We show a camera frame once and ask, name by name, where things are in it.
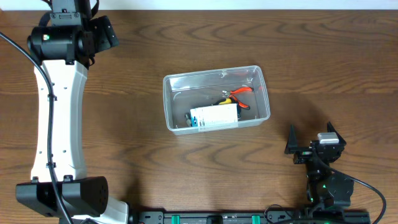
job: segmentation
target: white wall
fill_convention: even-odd
[[[0,0],[2,10],[48,10],[40,0]],[[100,0],[99,9],[398,9],[398,0]]]

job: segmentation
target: green tape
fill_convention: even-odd
[[[260,224],[260,216],[259,215],[252,215],[251,217],[252,224]]]
[[[172,224],[180,224],[180,216],[172,215]]]

